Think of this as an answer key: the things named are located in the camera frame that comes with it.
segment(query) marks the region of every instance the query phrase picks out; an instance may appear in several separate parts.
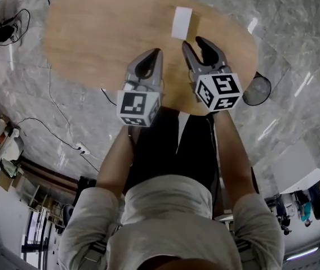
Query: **wooden table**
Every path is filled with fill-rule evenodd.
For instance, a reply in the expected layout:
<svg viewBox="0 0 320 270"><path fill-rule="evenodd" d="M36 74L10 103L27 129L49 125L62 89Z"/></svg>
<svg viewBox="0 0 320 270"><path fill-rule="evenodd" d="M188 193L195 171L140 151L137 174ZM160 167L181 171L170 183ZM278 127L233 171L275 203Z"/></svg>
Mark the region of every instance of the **wooden table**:
<svg viewBox="0 0 320 270"><path fill-rule="evenodd" d="M45 53L63 77L115 91L122 89L127 66L135 57L160 48L163 105L205 115L206 108L196 102L189 85L182 41L171 38L177 6L193 9L199 18L196 35L224 51L245 90L257 69L253 37L227 15L195 0L53 0L46 21Z"/></svg>

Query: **marble floor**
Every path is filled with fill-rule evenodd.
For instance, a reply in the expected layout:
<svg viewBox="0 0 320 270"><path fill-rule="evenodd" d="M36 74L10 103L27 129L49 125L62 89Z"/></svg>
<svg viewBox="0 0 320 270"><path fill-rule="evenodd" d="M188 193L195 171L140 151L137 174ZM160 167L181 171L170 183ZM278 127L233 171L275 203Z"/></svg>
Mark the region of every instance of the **marble floor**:
<svg viewBox="0 0 320 270"><path fill-rule="evenodd" d="M260 106L243 102L232 117L245 144L264 197L277 192L270 163L300 138L320 146L320 0L198 0L236 19L259 48L259 72L272 83L270 99ZM14 123L40 119L74 145L83 142L89 161L99 167L121 124L99 89L86 88L51 70L42 51L47 0L0 0L0 21L26 8L28 32L20 42L0 47L0 113ZM27 16L23 14L24 31ZM96 177L78 152L55 139L39 122L20 124L24 155L62 174Z"/></svg>

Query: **oval table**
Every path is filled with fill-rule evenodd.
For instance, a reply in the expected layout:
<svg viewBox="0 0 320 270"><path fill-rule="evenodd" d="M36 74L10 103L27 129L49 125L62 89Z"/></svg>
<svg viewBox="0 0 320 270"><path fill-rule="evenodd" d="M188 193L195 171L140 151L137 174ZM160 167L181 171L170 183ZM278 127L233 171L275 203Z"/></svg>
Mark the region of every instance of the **oval table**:
<svg viewBox="0 0 320 270"><path fill-rule="evenodd" d="M227 15L195 0L53 0L43 42L46 56L61 76L115 91L122 89L127 66L135 57L160 48L163 106L206 115L189 84L182 41L171 37L177 6L193 9L198 18L196 35L224 51L245 91L257 69L253 37Z"/></svg>

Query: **white shirt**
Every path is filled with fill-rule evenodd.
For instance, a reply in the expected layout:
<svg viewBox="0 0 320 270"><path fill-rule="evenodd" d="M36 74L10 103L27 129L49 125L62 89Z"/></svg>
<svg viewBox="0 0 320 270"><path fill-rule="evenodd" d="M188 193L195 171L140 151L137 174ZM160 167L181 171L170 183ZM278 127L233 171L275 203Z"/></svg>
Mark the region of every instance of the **white shirt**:
<svg viewBox="0 0 320 270"><path fill-rule="evenodd" d="M130 189L125 200L124 226L107 244L108 269L135 270L158 255L207 259L221 269L281 269L283 233L258 194L235 205L235 240L225 225L211 220L211 194L191 178L152 178ZM61 238L62 269L78 269L89 246L105 239L117 207L117 199L105 189L81 193ZM239 251L246 250L253 255L242 259Z"/></svg>

